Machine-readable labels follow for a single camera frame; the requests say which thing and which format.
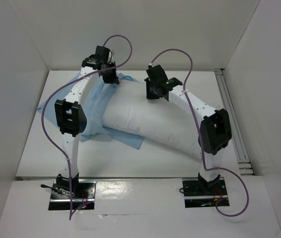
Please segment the white pillow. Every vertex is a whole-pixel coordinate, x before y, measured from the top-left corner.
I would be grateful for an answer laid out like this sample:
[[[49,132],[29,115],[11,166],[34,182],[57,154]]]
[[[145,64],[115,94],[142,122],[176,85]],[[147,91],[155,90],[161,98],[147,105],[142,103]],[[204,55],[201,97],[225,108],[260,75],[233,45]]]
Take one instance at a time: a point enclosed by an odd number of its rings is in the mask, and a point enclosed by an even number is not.
[[[148,100],[144,83],[121,81],[105,108],[102,124],[201,157],[190,109],[163,98]]]

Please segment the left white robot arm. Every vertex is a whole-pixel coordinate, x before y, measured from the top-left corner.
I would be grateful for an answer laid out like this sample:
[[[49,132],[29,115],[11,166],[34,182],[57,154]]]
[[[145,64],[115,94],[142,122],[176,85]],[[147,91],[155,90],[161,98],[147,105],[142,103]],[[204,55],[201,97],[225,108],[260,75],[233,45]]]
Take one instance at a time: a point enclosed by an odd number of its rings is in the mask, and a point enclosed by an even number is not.
[[[119,83],[116,67],[111,57],[91,55],[82,62],[81,74],[73,83],[70,92],[55,102],[56,122],[62,134],[62,153],[65,165],[56,178],[56,186],[69,198],[79,193],[79,171],[77,165],[78,147],[81,134],[88,120],[83,111],[83,105],[88,96],[88,87],[92,80],[99,77],[105,83]]]

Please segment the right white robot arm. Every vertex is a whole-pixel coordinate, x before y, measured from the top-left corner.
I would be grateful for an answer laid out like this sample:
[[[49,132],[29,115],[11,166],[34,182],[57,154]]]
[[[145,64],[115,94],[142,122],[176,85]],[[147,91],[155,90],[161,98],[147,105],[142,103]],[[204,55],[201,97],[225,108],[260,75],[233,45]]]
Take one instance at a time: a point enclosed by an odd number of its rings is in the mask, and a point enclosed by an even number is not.
[[[207,105],[183,89],[182,82],[175,77],[169,79],[160,65],[149,65],[146,72],[148,100],[164,98],[193,116],[203,164],[198,174],[198,189],[202,194],[210,194],[218,185],[224,150],[232,139],[228,112]]]

